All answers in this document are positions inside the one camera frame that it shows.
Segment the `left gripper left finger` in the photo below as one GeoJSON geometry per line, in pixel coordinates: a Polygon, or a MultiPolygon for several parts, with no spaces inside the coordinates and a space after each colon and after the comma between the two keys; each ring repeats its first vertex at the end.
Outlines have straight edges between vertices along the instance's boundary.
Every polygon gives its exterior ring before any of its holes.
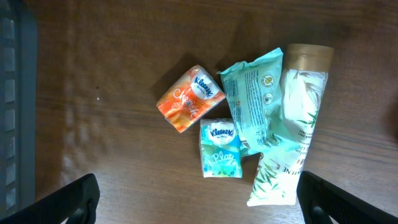
{"type": "Polygon", "coordinates": [[[94,224],[100,189],[86,174],[36,203],[1,220],[1,224],[94,224]]]}

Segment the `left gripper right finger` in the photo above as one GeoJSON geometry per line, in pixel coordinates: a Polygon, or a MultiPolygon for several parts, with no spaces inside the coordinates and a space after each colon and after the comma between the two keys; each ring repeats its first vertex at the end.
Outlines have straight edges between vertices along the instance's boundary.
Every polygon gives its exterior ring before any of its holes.
{"type": "Polygon", "coordinates": [[[300,175],[297,197],[306,224],[397,223],[397,217],[309,171],[300,175]]]}

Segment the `teal Kleenex tissue pack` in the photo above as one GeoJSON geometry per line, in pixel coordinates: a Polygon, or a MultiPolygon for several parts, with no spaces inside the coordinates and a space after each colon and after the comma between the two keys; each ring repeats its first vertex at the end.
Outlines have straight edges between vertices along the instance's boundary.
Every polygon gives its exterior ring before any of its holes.
{"type": "Polygon", "coordinates": [[[201,169],[204,178],[241,178],[241,140],[230,118],[200,121],[201,169]]]}

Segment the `white leaf-print tube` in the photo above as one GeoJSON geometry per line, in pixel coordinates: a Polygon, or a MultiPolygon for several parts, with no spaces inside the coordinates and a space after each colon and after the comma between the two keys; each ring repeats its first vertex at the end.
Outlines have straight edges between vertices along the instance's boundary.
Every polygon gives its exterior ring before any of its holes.
{"type": "Polygon", "coordinates": [[[294,205],[333,60],[332,47],[290,44],[279,82],[280,98],[270,115],[249,207],[294,205]]]}

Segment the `mint green wipes pouch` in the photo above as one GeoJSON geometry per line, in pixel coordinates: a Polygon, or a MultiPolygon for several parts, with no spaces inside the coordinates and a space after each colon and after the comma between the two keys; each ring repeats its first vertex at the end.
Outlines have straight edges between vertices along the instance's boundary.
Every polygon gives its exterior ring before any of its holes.
{"type": "Polygon", "coordinates": [[[237,62],[218,72],[243,157],[298,148],[282,118],[282,59],[282,50],[276,48],[253,62],[237,62]]]}

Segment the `orange Kleenex tissue pack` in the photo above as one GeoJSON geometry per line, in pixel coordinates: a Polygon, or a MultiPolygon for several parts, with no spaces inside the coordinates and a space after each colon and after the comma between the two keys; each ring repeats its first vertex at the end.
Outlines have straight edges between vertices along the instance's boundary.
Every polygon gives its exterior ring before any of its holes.
{"type": "Polygon", "coordinates": [[[202,66],[195,65],[166,91],[157,102],[157,108],[182,133],[225,97],[213,77],[202,66]]]}

